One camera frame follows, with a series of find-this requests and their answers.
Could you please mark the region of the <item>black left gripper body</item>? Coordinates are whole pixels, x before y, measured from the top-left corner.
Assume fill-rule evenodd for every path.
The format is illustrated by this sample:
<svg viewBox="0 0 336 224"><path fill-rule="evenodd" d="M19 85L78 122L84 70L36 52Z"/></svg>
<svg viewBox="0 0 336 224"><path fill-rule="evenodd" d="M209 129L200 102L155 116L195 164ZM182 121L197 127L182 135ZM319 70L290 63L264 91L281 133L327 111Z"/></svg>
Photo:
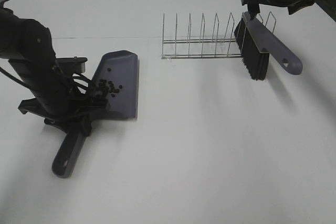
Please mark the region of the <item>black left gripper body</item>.
<svg viewBox="0 0 336 224"><path fill-rule="evenodd" d="M95 98L95 84L83 75L86 57L56 58L37 63L18 60L17 73L34 95L19 104L22 114L31 113L44 118L45 123L68 132L74 127L88 136L92 115L107 105L103 98Z"/></svg>

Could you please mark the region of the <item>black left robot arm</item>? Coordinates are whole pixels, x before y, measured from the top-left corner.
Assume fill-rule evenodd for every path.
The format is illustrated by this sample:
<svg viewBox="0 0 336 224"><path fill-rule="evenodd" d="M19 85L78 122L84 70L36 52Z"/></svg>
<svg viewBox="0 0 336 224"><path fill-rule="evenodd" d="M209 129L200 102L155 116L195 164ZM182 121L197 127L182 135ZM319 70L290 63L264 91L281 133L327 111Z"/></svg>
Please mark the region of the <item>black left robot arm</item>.
<svg viewBox="0 0 336 224"><path fill-rule="evenodd" d="M93 114L107 102L93 95L95 83L83 75L86 58L57 58L50 30L34 19L1 9L1 58L18 74L4 75L27 88L34 98L18 109L32 113L64 132L78 129L84 136L92 130Z"/></svg>

